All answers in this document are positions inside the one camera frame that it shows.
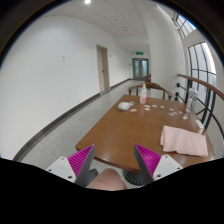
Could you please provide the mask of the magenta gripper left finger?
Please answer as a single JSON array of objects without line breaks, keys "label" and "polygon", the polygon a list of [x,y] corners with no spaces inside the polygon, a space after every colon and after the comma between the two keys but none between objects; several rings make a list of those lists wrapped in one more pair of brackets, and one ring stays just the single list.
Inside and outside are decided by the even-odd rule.
[{"label": "magenta gripper left finger", "polygon": [[65,180],[86,187],[90,179],[90,166],[95,156],[95,146],[90,145],[75,154],[59,157],[47,171]]}]

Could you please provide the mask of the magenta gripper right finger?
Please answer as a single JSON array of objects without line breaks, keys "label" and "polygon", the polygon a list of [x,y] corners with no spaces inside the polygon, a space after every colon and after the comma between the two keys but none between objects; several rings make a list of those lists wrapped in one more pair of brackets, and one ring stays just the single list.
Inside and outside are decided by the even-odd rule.
[{"label": "magenta gripper right finger", "polygon": [[134,155],[145,185],[182,169],[172,157],[159,154],[138,144],[134,145]]}]

